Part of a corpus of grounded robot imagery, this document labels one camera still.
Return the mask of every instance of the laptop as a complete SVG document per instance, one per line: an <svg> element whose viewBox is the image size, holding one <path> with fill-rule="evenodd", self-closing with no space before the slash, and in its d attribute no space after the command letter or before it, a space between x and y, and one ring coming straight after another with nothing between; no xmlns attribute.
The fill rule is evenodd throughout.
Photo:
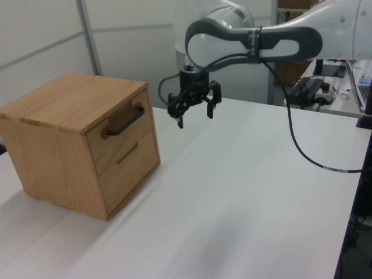
<svg viewBox="0 0 372 279"><path fill-rule="evenodd" d="M356 92L361 112L364 112L364 110L366 109L366 102L371 86L371 78L367 76L369 64L372 63L365 63L363 67L365 69L362 69L362 71L358 71L360 72L360 74L359 77L356 77L354 76L354 72L349 61L346 61L346 68L349 74L350 85L353 92Z"/></svg>

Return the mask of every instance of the white table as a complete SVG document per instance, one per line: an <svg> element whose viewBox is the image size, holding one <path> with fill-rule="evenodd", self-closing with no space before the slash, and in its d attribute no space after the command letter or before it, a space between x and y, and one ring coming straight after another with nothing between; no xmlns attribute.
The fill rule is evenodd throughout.
<svg viewBox="0 0 372 279"><path fill-rule="evenodd" d="M329 62L324 61L324 65L345 65L343 62ZM355 76L360 76L362 69L360 69L358 62L350 63L353 67L353 71ZM313 61L309 67L307 67L306 71L302 74L301 77L310 77L313 75L313 71L315 68L315 61ZM346 71L345 77L325 77L324 82L329 83L332 87L336 89L339 87L339 93L336 94L335 99L331 105L324 105L320 107L319 112L323 113L331 113L334 115L342 115L342 116L349 116L355 118L361 118L363 113L360 111L359 103L356 97L356 92L350 86L350 79L349 73ZM287 102L283 101L283 106L287 106ZM300 106L291 105L292 108L300 108ZM318 104L314 104L313 106L305 107L306 110L316 111L318 108Z"/></svg>
<svg viewBox="0 0 372 279"><path fill-rule="evenodd" d="M314 160L362 166L356 119L293 118ZM110 222L27 197L0 156L0 278L333 278L358 174L304 160L284 108L223 99L183 130L155 119L162 164Z"/></svg>

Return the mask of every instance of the cable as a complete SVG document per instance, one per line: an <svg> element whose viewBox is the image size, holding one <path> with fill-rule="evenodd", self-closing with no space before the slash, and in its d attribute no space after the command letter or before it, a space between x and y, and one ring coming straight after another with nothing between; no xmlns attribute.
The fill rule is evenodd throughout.
<svg viewBox="0 0 372 279"><path fill-rule="evenodd" d="M162 96L162 85L163 83L166 81L166 80L171 80L172 78L176 78L176 77L179 77L180 74L174 74L173 76L170 76L170 77L166 77L166 78L163 78L162 81L159 83L159 87L158 87L158 96L160 98L160 100L162 100L162 102L167 106L168 105L168 102L165 101L165 99L163 98Z"/></svg>
<svg viewBox="0 0 372 279"><path fill-rule="evenodd" d="M205 66L203 69L200 70L200 72L185 86L185 88L183 90L181 90L180 94L177 96L177 98L174 100L174 102L177 102L179 100L182 99L183 95L188 91L188 89L193 85L194 82L196 82L196 80L198 78L200 78L201 75L203 75L203 73L207 72L211 67L213 67L214 65L222 62L223 60L226 60L228 58L232 58L232 57L237 57L237 56L242 56L242 57L248 57L247 54L245 53L236 53L236 54L230 54L230 55L226 55L226 56L223 56L222 58L219 58L215 61L213 61L212 63L208 64L207 66ZM371 172L372 171L372 167L368 168L368 169L360 169L360 170L343 170L343 169L335 169L333 167L327 167L327 166L324 166L320 163L317 163L315 162L314 160L312 160L310 157L308 157L300 148L300 146L298 145L297 143L297 140L296 140L296 137L295 137L295 133L293 131L293 125L292 125L292 115L291 115L291 107L290 107L290 104L289 104L289 98L288 98L288 93L287 93L287 90L285 89L285 86L282 82L282 80L280 79L279 75L276 73L276 71L264 60L262 59L261 62L268 68L268 70L277 78L277 80L279 81L279 84L283 90L283 93L284 93L284 96L285 96L285 100L287 102L287 112L288 112L288 121L289 121L289 130L291 132L291 137L292 137L292 140L297 148L297 150L300 152L300 154L306 159L308 160L310 163L318 166L318 167L321 167L322 169L325 169L325 170L329 170L329 171L335 171L335 172L338 172L338 173L366 173L366 172ZM174 103L172 104L168 104L164 98L161 96L161 87L162 87L162 84L164 83L164 81L166 80L169 80L171 78L175 78L177 75L173 75L171 77L168 77L168 78L164 78L160 84L159 84L159 88L158 88L158 94L159 94L159 97L161 98L161 100L167 105L167 106L170 106L170 105L173 105Z"/></svg>
<svg viewBox="0 0 372 279"><path fill-rule="evenodd" d="M321 106L322 106L322 104L319 103L318 108L316 109L316 112L319 112Z"/></svg>
<svg viewBox="0 0 372 279"><path fill-rule="evenodd" d="M279 75L276 73L276 71L265 61L265 60L262 60L262 63L268 68L268 70L277 78L277 80L279 81L279 85L281 86L281 89L283 90L283 93L284 93L284 96L285 96L285 101L287 102L287 111L288 111L288 121L289 121L289 129L291 131L291 137L293 139L293 142L297 148L297 150L300 152L300 154L306 159L308 160L310 163L318 166L318 167L321 167L322 169L326 169L326 170L330 170L330 171L336 171L338 173L365 173L365 172L370 172L372 171L372 167L371 168L368 168L368 169L360 169L360 170L342 170L342 169L335 169L333 167L327 167L327 166L324 166L320 163L317 163L315 162L314 160L312 160L311 158L309 158L300 148L300 146L298 145L297 143L297 140L295 138L295 133L293 131L293 126L292 126L292 115L291 115L291 107L289 105L289 99L288 99L288 93L287 93L287 90L285 89L284 87L284 84L282 82L282 80L280 79Z"/></svg>

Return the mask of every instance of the drawer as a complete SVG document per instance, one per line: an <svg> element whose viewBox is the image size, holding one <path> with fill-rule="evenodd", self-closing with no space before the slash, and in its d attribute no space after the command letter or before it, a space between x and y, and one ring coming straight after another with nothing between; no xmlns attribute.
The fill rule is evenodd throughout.
<svg viewBox="0 0 372 279"><path fill-rule="evenodd" d="M111 214L120 202L158 163L153 132L141 137L129 154L98 177L103 199Z"/></svg>
<svg viewBox="0 0 372 279"><path fill-rule="evenodd" d="M144 108L143 115L119 135L108 136L108 131L117 130L138 116L139 106ZM124 160L136 143L149 133L153 133L152 119L147 91L144 90L87 132L97 176Z"/></svg>

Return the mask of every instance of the box lid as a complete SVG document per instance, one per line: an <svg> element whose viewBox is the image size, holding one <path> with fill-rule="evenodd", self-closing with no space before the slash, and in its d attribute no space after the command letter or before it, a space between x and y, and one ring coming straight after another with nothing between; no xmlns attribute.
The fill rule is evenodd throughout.
<svg viewBox="0 0 372 279"><path fill-rule="evenodd" d="M0 108L0 118L85 134L147 86L144 81L66 73Z"/></svg>

